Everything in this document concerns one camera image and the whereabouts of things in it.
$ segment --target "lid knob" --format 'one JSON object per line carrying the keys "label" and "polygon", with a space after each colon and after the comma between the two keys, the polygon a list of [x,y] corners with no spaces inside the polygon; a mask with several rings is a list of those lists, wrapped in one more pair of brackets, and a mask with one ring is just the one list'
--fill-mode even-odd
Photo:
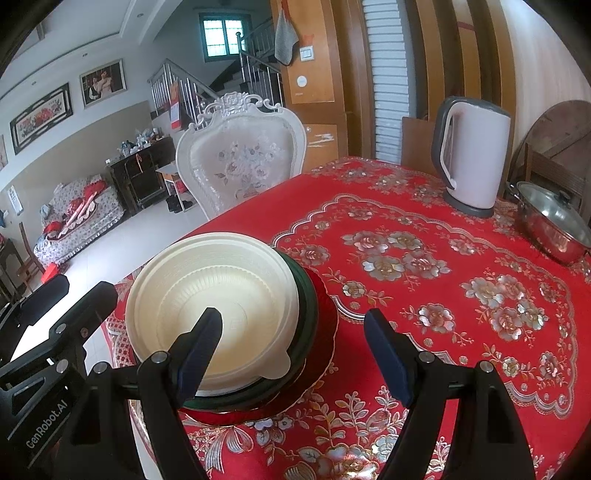
{"label": "lid knob", "polygon": [[557,195],[554,195],[556,201],[561,204],[563,207],[570,206],[570,195],[566,193],[564,190],[560,190]]}

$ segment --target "wall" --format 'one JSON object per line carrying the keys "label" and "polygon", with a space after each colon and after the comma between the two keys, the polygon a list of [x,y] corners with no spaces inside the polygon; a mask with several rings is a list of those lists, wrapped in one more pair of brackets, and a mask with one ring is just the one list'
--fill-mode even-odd
{"label": "wall", "polygon": [[515,151],[548,108],[566,100],[591,102],[591,87],[558,35],[529,5],[502,0],[502,6],[515,58]]}
{"label": "wall", "polygon": [[[36,161],[49,149],[74,134],[78,130],[104,118],[114,112],[146,100],[151,101],[152,94],[147,80],[158,70],[164,59],[178,63],[189,73],[209,84],[219,73],[227,68],[229,62],[204,62],[203,49],[199,34],[199,12],[194,9],[196,0],[184,1],[171,15],[154,42],[147,46],[138,46],[114,34],[94,42],[86,47],[72,51],[52,62],[20,83],[6,97],[0,100],[0,134],[4,135],[8,165],[0,171],[0,190],[9,186],[20,172]],[[251,14],[253,25],[269,17],[270,11],[260,9],[257,12],[240,10]],[[53,58],[47,52],[47,43],[40,42],[25,54],[35,53],[43,46],[45,61]],[[100,65],[123,59],[127,91],[84,108],[79,76]],[[23,78],[30,71],[32,64],[18,64],[21,72],[14,69],[11,78]],[[33,141],[18,155],[14,155],[9,123],[24,109],[42,98],[54,88],[68,82],[72,96],[74,115],[44,135]]]}
{"label": "wall", "polygon": [[26,256],[19,222],[23,222],[29,243],[34,245],[43,231],[39,210],[51,200],[56,186],[106,172],[105,159],[116,153],[121,141],[133,138],[136,128],[143,130],[150,126],[148,102],[138,103],[84,127],[39,156],[10,184],[22,203],[23,212],[19,216],[14,213],[6,190],[0,194],[0,208],[9,212],[5,218],[7,227],[1,233],[12,238]]}

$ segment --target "white wall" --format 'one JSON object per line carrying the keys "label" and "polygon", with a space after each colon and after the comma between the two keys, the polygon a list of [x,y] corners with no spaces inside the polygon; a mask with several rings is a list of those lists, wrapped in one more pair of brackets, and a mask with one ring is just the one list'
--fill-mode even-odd
{"label": "white wall", "polygon": [[[133,41],[121,39],[119,35],[112,35],[75,50],[43,67],[25,82],[18,84],[14,90],[0,100],[0,134],[4,135],[8,157],[8,165],[0,171],[0,190],[9,187],[12,179],[40,155],[78,130],[123,108],[146,100],[151,101],[152,94],[147,80],[162,65],[165,58],[178,63],[205,84],[211,83],[226,69],[230,63],[228,61],[204,61],[199,33],[199,12],[201,10],[195,10],[194,5],[194,0],[185,0],[173,12],[150,45],[140,47]],[[261,12],[238,11],[251,14],[253,25],[257,25],[257,22],[260,23],[269,16],[269,12],[264,9]],[[87,19],[81,18],[80,21],[87,21]],[[28,55],[27,61],[22,61],[17,64],[18,68],[12,69],[11,79],[23,78],[30,73],[34,65],[47,61],[47,59],[35,57],[37,55],[36,49],[43,45],[45,45],[43,47],[45,50],[37,51],[39,55],[47,54],[47,45],[50,44],[44,42],[48,42],[48,39],[32,47],[17,59],[20,60]],[[79,76],[121,58],[123,58],[127,91],[113,95],[85,109],[79,86]],[[15,155],[9,127],[11,120],[39,98],[66,82],[70,84],[74,115],[47,131],[18,155]]]}
{"label": "white wall", "polygon": [[591,102],[591,87],[546,20],[523,0],[502,0],[501,4],[515,59],[515,151],[548,108],[566,100]]}

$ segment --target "electric kettle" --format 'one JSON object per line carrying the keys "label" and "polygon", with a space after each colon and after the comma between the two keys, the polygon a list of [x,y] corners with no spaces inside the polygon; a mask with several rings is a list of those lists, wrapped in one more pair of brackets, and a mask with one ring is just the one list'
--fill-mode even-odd
{"label": "electric kettle", "polygon": [[485,100],[451,96],[437,113],[431,160],[443,197],[477,217],[493,214],[509,143],[511,116]]}

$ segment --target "light switch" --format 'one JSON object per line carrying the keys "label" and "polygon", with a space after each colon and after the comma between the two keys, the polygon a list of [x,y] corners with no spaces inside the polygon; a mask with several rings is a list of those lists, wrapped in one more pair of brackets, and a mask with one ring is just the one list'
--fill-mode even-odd
{"label": "light switch", "polygon": [[314,47],[312,45],[310,45],[309,47],[300,48],[300,60],[301,61],[314,60]]}

